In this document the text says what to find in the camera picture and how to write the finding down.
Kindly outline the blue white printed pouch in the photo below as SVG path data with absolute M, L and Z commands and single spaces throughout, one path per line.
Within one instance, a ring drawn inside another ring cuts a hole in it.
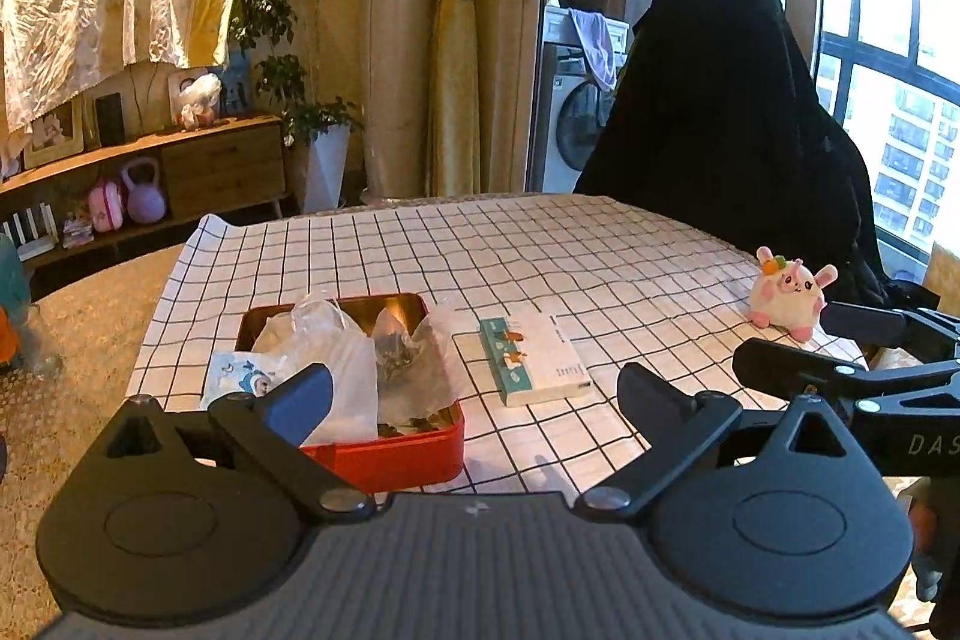
M 244 351 L 215 353 L 208 362 L 200 406 L 206 409 L 213 401 L 231 393 L 265 396 L 288 380 L 293 372 L 293 364 L 285 356 Z

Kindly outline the clear plastic bag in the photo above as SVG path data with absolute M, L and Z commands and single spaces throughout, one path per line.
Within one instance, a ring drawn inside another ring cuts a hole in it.
M 314 425 L 302 447 L 371 442 L 377 437 L 373 340 L 332 299 L 311 292 L 288 312 L 270 317 L 252 351 L 274 359 L 279 381 L 311 364 L 331 372 L 331 411 Z

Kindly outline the red metal tin box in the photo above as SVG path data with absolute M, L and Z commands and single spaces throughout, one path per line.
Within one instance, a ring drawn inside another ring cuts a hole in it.
M 420 325 L 428 315 L 425 301 L 410 292 L 345 298 L 338 305 L 364 333 L 373 331 L 382 310 L 391 312 L 407 328 Z M 464 468 L 464 429 L 466 418 L 454 401 L 433 417 L 429 431 L 379 437 L 373 442 L 302 445 L 301 452 L 368 494 L 407 491 L 459 476 Z

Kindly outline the small bag dried flowers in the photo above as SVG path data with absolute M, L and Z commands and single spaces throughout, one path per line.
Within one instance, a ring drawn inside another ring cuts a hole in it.
M 377 422 L 402 429 L 441 413 L 469 391 L 455 351 L 451 310 L 439 308 L 413 328 L 384 308 L 371 339 L 377 369 Z

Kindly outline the pink plush bunny toy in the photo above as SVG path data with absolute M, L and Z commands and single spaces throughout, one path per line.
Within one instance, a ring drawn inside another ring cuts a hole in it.
M 748 294 L 748 320 L 758 328 L 781 328 L 794 341 L 809 341 L 827 305 L 823 289 L 838 280 L 838 269 L 825 265 L 812 273 L 801 259 L 786 260 L 766 245 L 755 257 L 760 273 Z

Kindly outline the white teal book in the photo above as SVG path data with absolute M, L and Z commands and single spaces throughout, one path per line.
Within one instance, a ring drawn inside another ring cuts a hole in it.
M 494 383 L 508 408 L 590 392 L 592 378 L 553 315 L 537 310 L 478 322 Z

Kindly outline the purple kettlebell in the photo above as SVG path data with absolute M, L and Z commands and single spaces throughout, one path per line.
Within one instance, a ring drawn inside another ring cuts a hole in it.
M 132 172 L 148 167 L 149 179 L 135 182 Z M 142 156 L 132 159 L 121 169 L 121 179 L 127 188 L 127 213 L 137 224 L 156 224 L 166 216 L 166 200 L 160 188 L 160 163 L 155 158 Z

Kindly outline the black cloth covered stand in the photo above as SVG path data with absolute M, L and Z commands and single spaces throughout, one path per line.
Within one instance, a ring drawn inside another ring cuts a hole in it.
M 940 302 L 885 273 L 869 170 L 820 104 L 781 0 L 652 0 L 576 190 L 835 265 L 830 301 Z

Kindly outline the pink toy case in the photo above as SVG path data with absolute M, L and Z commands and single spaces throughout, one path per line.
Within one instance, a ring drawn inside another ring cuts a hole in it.
M 116 181 L 99 179 L 88 193 L 89 219 L 98 234 L 119 230 L 124 224 L 124 198 Z

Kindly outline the wooden sideboard cabinet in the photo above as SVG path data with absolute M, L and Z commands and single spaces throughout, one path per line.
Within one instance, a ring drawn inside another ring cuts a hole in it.
M 275 117 L 229 119 L 199 131 L 169 131 L 142 136 L 132 143 L 80 152 L 16 174 L 2 184 L 2 232 L 13 242 L 29 242 L 50 218 L 64 229 L 68 214 L 86 203 L 101 181 L 116 181 L 128 195 L 139 171 L 133 161 L 156 164 L 156 188 L 166 205 L 153 224 L 125 218 L 109 232 L 96 232 L 78 247 L 55 245 L 28 260 L 28 268 L 116 247 L 133 237 L 183 226 L 208 213 L 224 214 L 251 206 L 274 208 L 288 195 L 283 128 Z

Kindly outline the white standing air conditioner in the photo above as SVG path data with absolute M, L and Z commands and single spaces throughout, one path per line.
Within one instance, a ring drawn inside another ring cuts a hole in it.
M 433 0 L 364 0 L 364 167 L 371 202 L 425 193 Z

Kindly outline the white washing machine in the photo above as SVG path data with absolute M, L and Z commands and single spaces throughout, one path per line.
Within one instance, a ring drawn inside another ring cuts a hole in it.
M 542 80 L 532 159 L 534 190 L 569 193 L 594 151 L 613 91 L 590 69 L 569 8 L 544 9 Z

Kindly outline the potted green plant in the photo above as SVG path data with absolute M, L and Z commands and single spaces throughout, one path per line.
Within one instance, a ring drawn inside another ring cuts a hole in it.
M 358 106 L 322 87 L 320 0 L 233 0 L 229 42 L 252 58 L 252 96 L 281 122 L 291 191 L 302 213 L 340 205 Z

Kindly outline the yellow curtain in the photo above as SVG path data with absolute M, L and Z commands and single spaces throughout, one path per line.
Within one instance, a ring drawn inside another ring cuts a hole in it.
M 542 0 L 434 0 L 427 191 L 526 188 Z

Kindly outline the picture frame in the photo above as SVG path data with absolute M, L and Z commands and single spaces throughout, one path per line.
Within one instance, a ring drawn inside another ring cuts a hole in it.
M 32 122 L 32 135 L 23 151 L 23 161 L 28 169 L 70 158 L 85 149 L 83 124 L 85 112 L 80 97 L 73 97 L 41 119 Z

